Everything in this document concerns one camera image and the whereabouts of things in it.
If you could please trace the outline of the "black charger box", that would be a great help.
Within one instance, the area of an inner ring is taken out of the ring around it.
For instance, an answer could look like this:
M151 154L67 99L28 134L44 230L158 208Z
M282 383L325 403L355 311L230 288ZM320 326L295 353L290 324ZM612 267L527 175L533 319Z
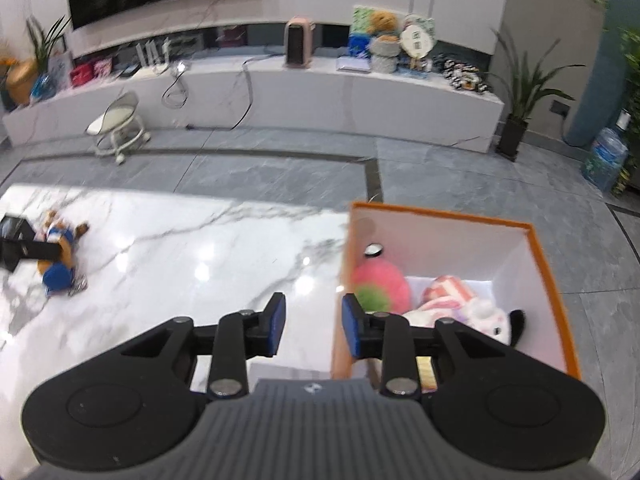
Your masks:
M23 217L5 214L1 219L1 267L13 273L23 260L32 260L30 243L35 231Z

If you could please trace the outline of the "pink fluffy peach plush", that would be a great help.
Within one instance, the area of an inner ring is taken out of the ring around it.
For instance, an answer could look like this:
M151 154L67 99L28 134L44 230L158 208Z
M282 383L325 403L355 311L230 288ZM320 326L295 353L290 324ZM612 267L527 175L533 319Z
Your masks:
M366 312L404 314L411 292L404 274L384 259L369 259L352 272L352 291Z

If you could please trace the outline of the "brown dog plush blue outfit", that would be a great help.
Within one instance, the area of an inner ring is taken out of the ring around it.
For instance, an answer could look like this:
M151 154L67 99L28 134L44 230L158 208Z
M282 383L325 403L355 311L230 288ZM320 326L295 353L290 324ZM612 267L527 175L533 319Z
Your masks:
M53 260L39 260L37 269L48 296L74 296L87 288L87 279L78 271L76 249L90 229L87 222L73 224L57 210L50 209L43 217L39 240L60 250Z

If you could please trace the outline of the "striped hat panda plush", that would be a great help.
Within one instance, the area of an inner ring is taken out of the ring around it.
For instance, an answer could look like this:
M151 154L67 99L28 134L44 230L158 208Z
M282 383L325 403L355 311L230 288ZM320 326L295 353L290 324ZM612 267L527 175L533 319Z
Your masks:
M480 296L461 278L442 275L435 278L422 292L420 306L404 313L411 326L434 328L442 318L453 318L473 330L515 347L521 340L525 313L506 312L495 300Z

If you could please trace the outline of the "orange storage box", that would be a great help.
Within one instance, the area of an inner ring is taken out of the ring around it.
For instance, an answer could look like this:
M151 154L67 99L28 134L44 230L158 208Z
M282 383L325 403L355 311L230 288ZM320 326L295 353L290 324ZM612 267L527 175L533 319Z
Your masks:
M354 203L337 293L431 327L450 316L577 378L556 281L525 222Z

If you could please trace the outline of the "pink wallet case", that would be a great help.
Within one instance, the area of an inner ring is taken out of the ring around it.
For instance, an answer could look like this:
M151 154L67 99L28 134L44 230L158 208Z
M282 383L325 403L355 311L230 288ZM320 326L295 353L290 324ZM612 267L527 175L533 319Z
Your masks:
M437 380L435 378L434 368L432 367L432 359L429 356L419 356L416 359L416 365L418 366L422 390L436 390Z

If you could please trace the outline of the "white stool chair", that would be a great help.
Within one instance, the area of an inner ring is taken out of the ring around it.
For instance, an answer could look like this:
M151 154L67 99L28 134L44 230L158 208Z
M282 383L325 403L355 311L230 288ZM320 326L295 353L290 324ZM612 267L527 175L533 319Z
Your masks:
M126 153L136 145L151 140L138 113L139 98L136 92L128 91L119 96L85 130L94 139L96 157L114 157L116 165L122 165Z

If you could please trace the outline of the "white wifi router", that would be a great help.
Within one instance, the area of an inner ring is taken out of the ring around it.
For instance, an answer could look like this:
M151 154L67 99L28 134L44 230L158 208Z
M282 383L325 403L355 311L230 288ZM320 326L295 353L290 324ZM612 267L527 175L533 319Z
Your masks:
M137 42L134 47L142 68L149 68L155 75L161 75L169 70L170 39L168 37L161 42L155 39Z

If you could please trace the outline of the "white marble tv bench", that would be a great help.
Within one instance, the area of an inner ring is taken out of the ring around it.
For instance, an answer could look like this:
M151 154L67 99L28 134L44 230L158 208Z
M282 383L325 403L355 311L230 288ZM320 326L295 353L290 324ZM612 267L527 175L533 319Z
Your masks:
M503 110L491 93L454 90L446 79L339 72L334 58L287 68L280 56L193 62L181 78L139 70L94 80L2 118L16 144L79 136L119 96L134 91L152 129L299 129L384 136L485 153Z

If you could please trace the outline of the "grey tablet notebook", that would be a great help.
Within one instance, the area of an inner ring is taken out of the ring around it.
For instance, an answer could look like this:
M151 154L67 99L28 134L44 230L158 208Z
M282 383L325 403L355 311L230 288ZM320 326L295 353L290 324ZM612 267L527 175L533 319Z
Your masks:
M336 69L339 72L370 74L371 64L367 58L353 58L352 56L340 56L336 59Z

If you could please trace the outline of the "black white cow toys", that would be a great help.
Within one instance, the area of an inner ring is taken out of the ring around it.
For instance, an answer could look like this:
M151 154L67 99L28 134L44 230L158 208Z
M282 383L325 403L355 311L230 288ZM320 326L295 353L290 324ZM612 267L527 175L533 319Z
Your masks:
M454 90L484 94L491 90L486 74L472 64L454 58L446 58L442 63L442 76Z

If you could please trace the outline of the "potted long leaf plant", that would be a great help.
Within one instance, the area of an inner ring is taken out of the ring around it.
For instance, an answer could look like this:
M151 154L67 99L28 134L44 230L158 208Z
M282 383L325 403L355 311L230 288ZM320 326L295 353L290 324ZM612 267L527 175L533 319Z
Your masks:
M560 38L556 38L538 61L530 65L528 52L518 53L509 29L504 32L493 29L492 32L506 56L509 72L506 77L489 73L489 76L494 78L506 92L506 102L509 105L509 114L506 116L495 151L510 162L515 162L518 158L518 148L528 129L530 116L537 104L548 96L574 101L574 98L565 91L552 88L550 82L563 70L583 68L584 64L565 64L551 70L544 70L544 61L560 44Z

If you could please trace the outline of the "round paper fan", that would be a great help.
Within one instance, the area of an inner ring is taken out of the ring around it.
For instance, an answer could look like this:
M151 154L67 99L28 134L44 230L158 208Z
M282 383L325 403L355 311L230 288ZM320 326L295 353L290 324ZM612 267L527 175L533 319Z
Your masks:
M428 56L436 44L434 20L418 14L408 14L402 25L399 43L409 57L409 70L428 72Z

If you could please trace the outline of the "pink space heater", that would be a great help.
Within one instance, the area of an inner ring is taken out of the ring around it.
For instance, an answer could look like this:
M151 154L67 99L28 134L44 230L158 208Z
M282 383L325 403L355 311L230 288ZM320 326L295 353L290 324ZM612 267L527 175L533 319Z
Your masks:
M284 64L289 68L307 68L311 62L314 23L296 16L285 25Z

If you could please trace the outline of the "blue water jug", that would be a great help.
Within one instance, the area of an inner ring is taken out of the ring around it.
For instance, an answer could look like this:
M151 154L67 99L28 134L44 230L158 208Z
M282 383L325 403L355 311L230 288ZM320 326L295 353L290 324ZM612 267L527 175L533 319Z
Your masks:
M628 156L628 146L615 128L602 129L582 162L582 176L601 192L608 192Z

